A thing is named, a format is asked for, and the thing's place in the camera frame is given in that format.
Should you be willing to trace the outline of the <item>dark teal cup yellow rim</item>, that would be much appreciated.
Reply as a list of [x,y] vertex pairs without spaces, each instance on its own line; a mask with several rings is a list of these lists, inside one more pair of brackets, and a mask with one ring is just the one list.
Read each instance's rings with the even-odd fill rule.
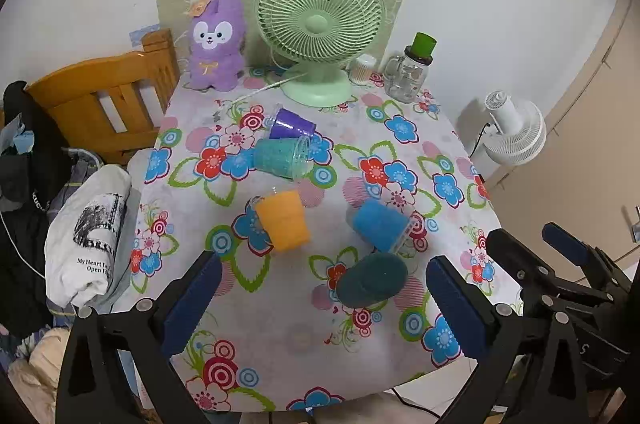
[[405,286],[408,269],[394,254],[374,253],[346,270],[336,285],[340,303],[348,308],[366,308],[389,300]]

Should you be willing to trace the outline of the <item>blue plastic cup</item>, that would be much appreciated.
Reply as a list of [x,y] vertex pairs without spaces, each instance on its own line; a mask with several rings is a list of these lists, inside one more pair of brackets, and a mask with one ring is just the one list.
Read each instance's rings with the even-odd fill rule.
[[396,253],[412,229],[412,220],[375,199],[368,199],[352,217],[352,227],[361,239],[382,253]]

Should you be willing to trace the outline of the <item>orange plastic cup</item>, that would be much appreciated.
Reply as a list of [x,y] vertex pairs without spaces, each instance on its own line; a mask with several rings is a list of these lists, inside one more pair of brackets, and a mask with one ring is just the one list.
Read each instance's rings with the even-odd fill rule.
[[310,241],[303,203],[297,190],[263,197],[255,204],[255,211],[276,251],[292,251]]

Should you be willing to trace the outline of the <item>green cup on jar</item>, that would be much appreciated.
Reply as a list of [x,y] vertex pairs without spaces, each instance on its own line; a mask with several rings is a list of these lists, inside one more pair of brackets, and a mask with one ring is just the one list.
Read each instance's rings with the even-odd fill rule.
[[417,32],[410,46],[410,53],[426,60],[431,58],[436,44],[437,40],[432,36],[424,34],[424,32]]

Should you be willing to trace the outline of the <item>teal glitter plastic cup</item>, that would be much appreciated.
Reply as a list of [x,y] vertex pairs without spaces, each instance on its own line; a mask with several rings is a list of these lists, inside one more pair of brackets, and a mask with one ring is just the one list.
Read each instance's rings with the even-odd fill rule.
[[284,179],[300,180],[312,168],[310,138],[261,139],[254,146],[257,170]]

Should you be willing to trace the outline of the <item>purple plastic cup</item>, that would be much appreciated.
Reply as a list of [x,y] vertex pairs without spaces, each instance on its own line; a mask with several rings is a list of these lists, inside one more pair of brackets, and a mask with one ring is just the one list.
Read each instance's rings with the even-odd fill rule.
[[269,139],[311,138],[316,132],[316,124],[286,109],[280,104],[266,116],[264,126]]

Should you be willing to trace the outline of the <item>white standing fan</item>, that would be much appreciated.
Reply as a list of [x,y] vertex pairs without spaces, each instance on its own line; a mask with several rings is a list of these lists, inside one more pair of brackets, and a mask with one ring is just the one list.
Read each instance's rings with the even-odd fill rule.
[[483,141],[492,161],[500,166],[518,167],[538,156],[547,140],[547,126],[533,102],[496,90],[486,96],[485,109],[495,126],[495,132],[490,132]]

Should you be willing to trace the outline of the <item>white printed t-shirt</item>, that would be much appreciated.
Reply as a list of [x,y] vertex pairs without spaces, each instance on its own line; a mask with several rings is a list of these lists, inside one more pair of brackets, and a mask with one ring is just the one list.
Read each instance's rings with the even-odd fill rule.
[[44,277],[51,303],[80,308],[110,292],[130,189],[129,173],[105,165],[72,194],[50,223]]

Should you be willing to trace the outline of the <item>floral tablecloth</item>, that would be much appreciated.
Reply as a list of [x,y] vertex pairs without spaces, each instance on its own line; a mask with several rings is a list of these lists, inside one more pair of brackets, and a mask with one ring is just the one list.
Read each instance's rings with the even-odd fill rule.
[[[132,245],[129,309],[160,295],[202,251],[222,279],[172,365],[206,413],[300,410],[356,399],[418,378],[461,349],[425,286],[444,255],[491,303],[522,306],[520,288],[487,255],[498,227],[480,174],[431,92],[402,104],[373,76],[328,109],[294,103],[250,69],[228,93],[179,84],[144,178]],[[255,202],[292,188],[252,163],[274,106],[316,124],[312,168],[295,183],[310,241],[276,251]],[[395,297],[352,309],[337,299],[347,269],[374,248],[352,211],[376,199],[409,216],[398,256],[408,280]]]

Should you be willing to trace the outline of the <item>dark clothes pile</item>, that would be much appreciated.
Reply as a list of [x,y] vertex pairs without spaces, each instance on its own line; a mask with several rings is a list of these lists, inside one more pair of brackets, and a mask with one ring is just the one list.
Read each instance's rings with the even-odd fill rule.
[[24,81],[6,87],[2,106],[1,324],[23,338],[52,322],[44,243],[79,156]]

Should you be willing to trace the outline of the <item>glass mason jar mug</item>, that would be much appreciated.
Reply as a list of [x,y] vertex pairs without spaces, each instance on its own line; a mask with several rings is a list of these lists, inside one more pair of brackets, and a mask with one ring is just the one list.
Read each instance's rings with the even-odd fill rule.
[[387,95],[401,103],[412,103],[424,85],[432,62],[431,55],[416,55],[411,46],[406,46],[403,54],[392,55],[383,69]]

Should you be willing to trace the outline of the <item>wooden chair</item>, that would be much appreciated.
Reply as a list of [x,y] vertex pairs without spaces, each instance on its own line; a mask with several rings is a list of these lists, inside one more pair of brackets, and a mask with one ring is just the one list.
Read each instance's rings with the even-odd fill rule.
[[152,147],[158,135],[140,84],[152,84],[160,109],[166,111],[178,80],[174,40],[163,28],[145,34],[140,51],[63,67],[27,91],[72,147],[124,165],[138,150]]

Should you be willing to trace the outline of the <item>cotton swab container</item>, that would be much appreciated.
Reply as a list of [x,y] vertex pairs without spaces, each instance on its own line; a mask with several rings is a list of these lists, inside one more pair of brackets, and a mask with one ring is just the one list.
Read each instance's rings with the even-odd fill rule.
[[378,68],[378,59],[371,54],[363,53],[350,61],[348,77],[353,84],[364,86]]

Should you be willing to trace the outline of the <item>green desk fan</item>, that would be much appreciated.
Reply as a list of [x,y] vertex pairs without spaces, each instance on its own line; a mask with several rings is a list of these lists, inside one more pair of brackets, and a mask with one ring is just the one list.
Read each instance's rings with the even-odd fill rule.
[[279,81],[290,100],[316,109],[352,95],[344,65],[374,43],[383,0],[255,0],[257,26],[269,48],[292,61]]

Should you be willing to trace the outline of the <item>purple plush toy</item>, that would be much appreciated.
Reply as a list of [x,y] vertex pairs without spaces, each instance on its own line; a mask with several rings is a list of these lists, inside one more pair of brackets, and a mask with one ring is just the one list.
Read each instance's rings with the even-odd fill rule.
[[233,90],[245,66],[242,46],[246,20],[242,0],[198,0],[188,14],[189,87]]

